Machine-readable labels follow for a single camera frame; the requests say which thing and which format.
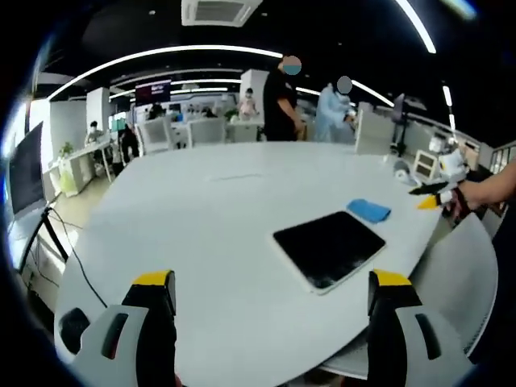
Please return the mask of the person's right hand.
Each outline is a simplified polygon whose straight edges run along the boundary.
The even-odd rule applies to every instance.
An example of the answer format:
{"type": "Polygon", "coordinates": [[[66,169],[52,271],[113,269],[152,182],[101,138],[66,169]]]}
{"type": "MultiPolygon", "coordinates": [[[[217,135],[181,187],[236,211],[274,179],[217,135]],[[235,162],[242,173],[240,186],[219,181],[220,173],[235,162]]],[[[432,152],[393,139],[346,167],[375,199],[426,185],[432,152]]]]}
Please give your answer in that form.
{"type": "Polygon", "coordinates": [[[463,181],[452,191],[452,200],[447,205],[454,220],[489,203],[490,193],[486,182],[463,181]]]}

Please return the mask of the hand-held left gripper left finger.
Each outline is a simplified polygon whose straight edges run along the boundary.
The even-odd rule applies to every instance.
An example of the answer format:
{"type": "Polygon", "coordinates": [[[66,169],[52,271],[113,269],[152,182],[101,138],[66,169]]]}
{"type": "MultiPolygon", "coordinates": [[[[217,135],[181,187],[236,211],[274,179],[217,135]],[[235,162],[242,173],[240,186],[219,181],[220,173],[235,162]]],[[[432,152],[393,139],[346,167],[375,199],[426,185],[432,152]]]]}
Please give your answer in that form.
{"type": "Polygon", "coordinates": [[[145,273],[81,335],[74,374],[84,386],[176,386],[175,273],[145,273]]]}

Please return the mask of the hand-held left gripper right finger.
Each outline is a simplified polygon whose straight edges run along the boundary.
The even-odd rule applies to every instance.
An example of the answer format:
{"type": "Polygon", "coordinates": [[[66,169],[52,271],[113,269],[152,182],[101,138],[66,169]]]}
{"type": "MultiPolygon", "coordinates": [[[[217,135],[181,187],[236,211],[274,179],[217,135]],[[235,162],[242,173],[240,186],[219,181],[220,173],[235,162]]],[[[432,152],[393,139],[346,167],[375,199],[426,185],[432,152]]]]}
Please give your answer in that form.
{"type": "Polygon", "coordinates": [[[376,268],[368,279],[367,384],[460,386],[472,363],[453,326],[401,274],[376,268]]]}

